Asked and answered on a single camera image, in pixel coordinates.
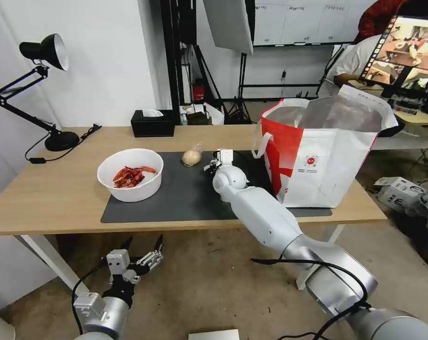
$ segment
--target red and white bag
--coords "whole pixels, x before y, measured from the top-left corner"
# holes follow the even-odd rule
[[[264,154],[279,202],[326,208],[340,204],[378,132],[397,125],[389,104],[350,86],[334,97],[282,99],[260,122],[252,154]],[[256,153],[260,125],[263,139]]]

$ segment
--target bag handle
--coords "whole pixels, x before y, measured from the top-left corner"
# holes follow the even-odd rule
[[[255,152],[255,145],[257,145],[257,139],[258,139],[258,134],[260,133],[261,130],[261,119],[258,121],[257,123],[257,127],[255,128],[255,133],[253,135],[253,145],[252,145],[252,156],[255,159],[261,158],[261,156],[263,156],[265,154],[266,151],[266,147],[267,147],[267,143],[269,142],[269,140],[274,140],[274,136],[271,135],[269,132],[266,132],[263,135],[263,139],[261,140],[260,146],[258,148],[258,152]]]

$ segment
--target lamp shade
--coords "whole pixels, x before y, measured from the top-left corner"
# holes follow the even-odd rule
[[[69,68],[68,55],[62,38],[58,33],[51,34],[38,42],[22,42],[20,53],[31,60],[45,60],[52,66],[67,71]]]

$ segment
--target lamp base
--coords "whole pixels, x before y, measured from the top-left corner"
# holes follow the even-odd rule
[[[80,138],[75,132],[58,131],[51,133],[44,142],[45,148],[49,151],[64,151],[75,147]]]

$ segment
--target monitor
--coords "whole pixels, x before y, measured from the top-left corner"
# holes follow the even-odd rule
[[[381,85],[384,97],[428,99],[428,20],[393,17],[360,80]]]

